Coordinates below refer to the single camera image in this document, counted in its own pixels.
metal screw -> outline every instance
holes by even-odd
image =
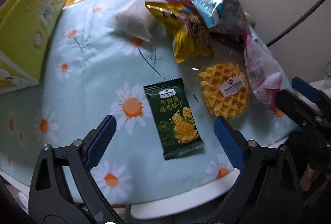
[[[42,146],[42,149],[43,150],[48,150],[50,147],[51,147],[50,144],[45,144],[45,145]]]
[[[82,143],[83,143],[83,141],[81,139],[77,139],[77,140],[73,141],[72,144],[77,147],[77,146],[80,146]]]
[[[287,146],[285,146],[285,145],[280,145],[279,148],[280,148],[282,151],[287,151],[287,150],[288,150]]]
[[[316,116],[316,117],[315,117],[315,120],[316,120],[317,122],[319,122],[319,123],[322,122],[322,119],[321,119],[319,116]]]
[[[258,145],[254,140],[249,140],[247,144],[252,148],[255,148]]]

light blue fabric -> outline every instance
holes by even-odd
[[[213,181],[219,168],[232,170],[213,133],[214,118],[203,102],[199,70],[192,68],[204,70],[231,60],[244,70],[242,56],[213,42],[214,59],[196,57],[176,64],[172,43],[160,24],[152,30],[152,41],[140,47],[141,55],[129,36],[105,26],[129,1],[87,0],[63,10],[50,44],[43,84],[0,96],[1,164],[15,179],[30,184],[42,144],[67,146],[84,138],[109,113],[116,117],[118,129],[92,175],[110,204],[177,195]],[[196,127],[206,144],[204,151],[164,160],[142,88],[164,81],[156,71],[166,80],[184,79]],[[286,78],[283,87],[290,87]],[[130,118],[122,111],[128,99],[138,100],[142,107],[135,118],[131,116],[137,110],[129,113]],[[286,116],[275,117],[252,95],[249,108],[231,124],[246,139],[263,146],[279,141],[296,127]],[[74,199],[81,201],[67,168],[66,176]]]

green box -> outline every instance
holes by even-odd
[[[66,0],[7,0],[0,7],[0,94],[38,85]]]

dark green cracker packet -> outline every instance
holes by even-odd
[[[165,160],[204,146],[191,113],[183,79],[144,86],[158,129]]]

blue snack bag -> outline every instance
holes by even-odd
[[[245,15],[238,0],[191,0],[208,28],[222,24],[228,30],[242,29]]]

